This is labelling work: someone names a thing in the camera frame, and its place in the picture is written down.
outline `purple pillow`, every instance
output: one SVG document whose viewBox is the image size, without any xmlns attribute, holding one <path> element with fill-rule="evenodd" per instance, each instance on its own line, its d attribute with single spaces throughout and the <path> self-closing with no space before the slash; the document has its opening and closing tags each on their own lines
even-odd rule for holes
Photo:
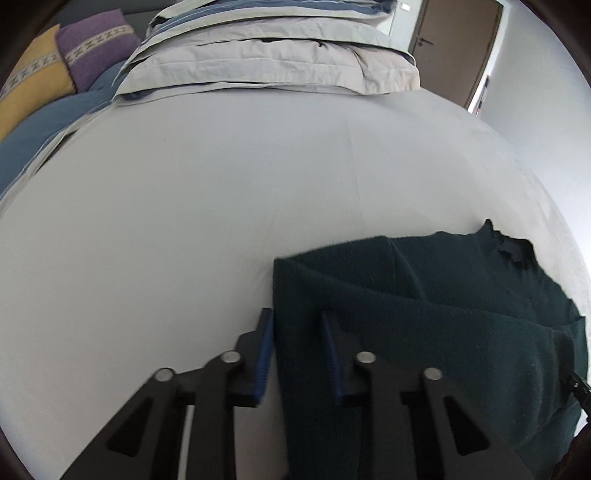
<svg viewBox="0 0 591 480">
<path fill-rule="evenodd" d="M 119 9 L 67 25 L 56 40 L 78 92 L 87 91 L 101 73 L 129 58 L 141 43 Z"/>
</svg>

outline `door handle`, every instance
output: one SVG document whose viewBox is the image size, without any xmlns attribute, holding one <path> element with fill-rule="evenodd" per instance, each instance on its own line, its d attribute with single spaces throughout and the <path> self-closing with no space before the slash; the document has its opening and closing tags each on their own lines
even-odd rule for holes
<svg viewBox="0 0 591 480">
<path fill-rule="evenodd" d="M 419 37 L 418 38 L 418 46 L 422 46 L 423 43 L 428 43 L 429 45 L 435 45 L 432 41 L 427 40 L 426 38 Z"/>
</svg>

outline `yellow pillow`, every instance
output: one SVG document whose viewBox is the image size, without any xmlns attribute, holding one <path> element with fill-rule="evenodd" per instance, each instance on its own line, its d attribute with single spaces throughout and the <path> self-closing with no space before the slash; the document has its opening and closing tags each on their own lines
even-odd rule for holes
<svg viewBox="0 0 591 480">
<path fill-rule="evenodd" d="M 57 49 L 59 25 L 31 42 L 0 90 L 0 141 L 43 105 L 75 92 Z"/>
</svg>

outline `embroidered trim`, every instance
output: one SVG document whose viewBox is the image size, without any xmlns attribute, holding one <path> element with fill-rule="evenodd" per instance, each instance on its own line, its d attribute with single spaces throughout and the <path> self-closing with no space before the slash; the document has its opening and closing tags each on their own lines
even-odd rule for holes
<svg viewBox="0 0 591 480">
<path fill-rule="evenodd" d="M 39 70 L 57 63 L 58 61 L 60 61 L 60 55 L 55 51 L 45 55 L 44 57 L 41 57 L 40 59 L 32 61 L 29 65 L 16 72 L 14 75 L 8 78 L 2 87 L 2 90 L 0 90 L 0 102 L 2 102 L 2 100 L 4 100 L 4 98 L 22 82 L 35 75 L 37 72 L 39 72 Z"/>
<path fill-rule="evenodd" d="M 71 67 L 76 63 L 76 61 L 78 61 L 80 57 L 84 56 L 95 48 L 100 47 L 109 40 L 113 40 L 114 38 L 120 37 L 122 35 L 133 33 L 134 29 L 130 25 L 120 25 L 119 27 L 113 27 L 109 30 L 105 30 L 94 37 L 90 37 L 88 40 L 85 40 L 80 45 L 70 50 L 65 56 L 66 63 Z"/>
</svg>

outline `doorway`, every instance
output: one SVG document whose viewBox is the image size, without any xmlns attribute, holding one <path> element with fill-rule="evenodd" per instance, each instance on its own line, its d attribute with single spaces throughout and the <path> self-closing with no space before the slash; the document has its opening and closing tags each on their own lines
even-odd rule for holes
<svg viewBox="0 0 591 480">
<path fill-rule="evenodd" d="M 491 55 L 502 13 L 496 0 L 424 0 L 410 44 L 421 86 L 467 108 Z"/>
</svg>

